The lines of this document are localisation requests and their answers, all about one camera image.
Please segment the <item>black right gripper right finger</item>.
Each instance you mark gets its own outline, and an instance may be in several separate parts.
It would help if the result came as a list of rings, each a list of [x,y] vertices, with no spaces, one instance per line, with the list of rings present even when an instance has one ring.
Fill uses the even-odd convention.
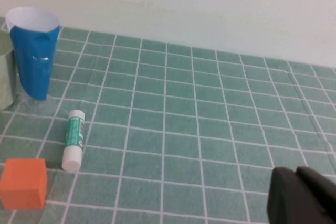
[[[308,186],[328,215],[335,220],[335,183],[309,167],[298,167],[296,174]]]

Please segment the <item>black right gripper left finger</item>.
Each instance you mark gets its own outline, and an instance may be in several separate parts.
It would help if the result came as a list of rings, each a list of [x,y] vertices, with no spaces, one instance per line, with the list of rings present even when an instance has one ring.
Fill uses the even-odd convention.
[[[335,223],[296,171],[285,167],[272,170],[267,215],[269,223]]]

